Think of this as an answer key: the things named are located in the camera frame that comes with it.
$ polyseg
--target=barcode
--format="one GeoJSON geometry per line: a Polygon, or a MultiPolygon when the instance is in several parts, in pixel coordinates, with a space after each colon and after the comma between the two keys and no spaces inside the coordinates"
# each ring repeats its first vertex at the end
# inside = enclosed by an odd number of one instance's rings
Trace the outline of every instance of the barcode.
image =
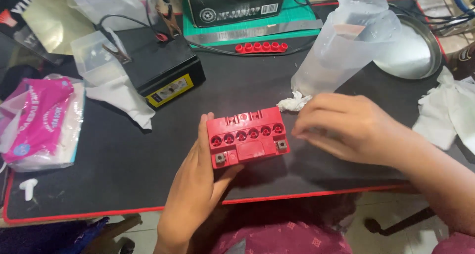
{"type": "Polygon", "coordinates": [[[261,15],[277,12],[277,8],[279,8],[278,3],[263,5],[261,7],[261,15]]]}
{"type": "Polygon", "coordinates": [[[468,77],[468,78],[465,78],[463,80],[461,80],[463,82],[467,82],[467,83],[471,83],[471,84],[475,84],[475,80],[472,78],[472,76],[468,77]]]}

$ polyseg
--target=pink tissue package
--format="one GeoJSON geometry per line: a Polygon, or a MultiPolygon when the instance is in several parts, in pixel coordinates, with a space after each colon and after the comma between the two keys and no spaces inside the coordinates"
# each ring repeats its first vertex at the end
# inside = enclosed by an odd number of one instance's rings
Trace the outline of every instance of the pink tissue package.
{"type": "Polygon", "coordinates": [[[7,163],[31,156],[43,149],[54,153],[68,99],[73,91],[73,85],[66,77],[57,80],[24,79],[20,83],[5,101],[11,97],[21,97],[18,103],[24,100],[23,109],[19,112],[16,138],[8,152],[2,155],[7,163]]]}

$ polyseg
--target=clear plastic container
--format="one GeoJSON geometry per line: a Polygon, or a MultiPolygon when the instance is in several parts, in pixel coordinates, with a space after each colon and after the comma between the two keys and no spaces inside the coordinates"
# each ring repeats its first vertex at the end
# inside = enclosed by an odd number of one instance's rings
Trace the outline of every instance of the clear plastic container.
{"type": "Polygon", "coordinates": [[[79,75],[95,86],[127,76],[119,61],[102,44],[116,51],[115,46],[99,31],[71,43],[79,75]]]}
{"type": "Polygon", "coordinates": [[[338,1],[291,79],[304,96],[334,92],[399,38],[401,22],[386,0],[338,1]]]}

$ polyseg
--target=desk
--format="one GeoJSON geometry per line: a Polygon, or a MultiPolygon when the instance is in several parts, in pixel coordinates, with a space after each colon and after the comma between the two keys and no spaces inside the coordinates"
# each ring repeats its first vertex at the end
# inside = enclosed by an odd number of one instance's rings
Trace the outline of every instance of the desk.
{"type": "MultiPolygon", "coordinates": [[[[412,0],[395,2],[415,6],[412,0]]],[[[319,10],[324,18],[332,8],[321,6],[319,10]]],[[[292,50],[311,39],[282,42],[292,50]]],[[[232,51],[234,45],[219,49],[232,51]]],[[[204,51],[197,54],[207,80],[161,107],[152,119],[152,131],[141,130],[126,114],[106,103],[87,99],[74,166],[15,174],[9,180],[5,220],[25,223],[163,209],[175,172],[196,140],[201,113],[232,116],[269,108],[290,97],[290,78],[307,51],[253,58],[204,51]],[[28,178],[39,180],[30,202],[24,201],[18,187],[28,178]]],[[[53,72],[78,77],[74,62],[53,72]]],[[[337,92],[365,95],[396,120],[412,126],[419,115],[417,100],[435,86],[436,76],[402,80],[370,63],[337,92]]],[[[291,129],[297,115],[284,112],[282,118],[285,127],[291,129]]],[[[247,165],[224,203],[381,190],[407,183],[394,169],[339,160],[290,134],[288,142],[291,153],[247,165]]],[[[457,145],[448,154],[475,170],[457,145]]]]}

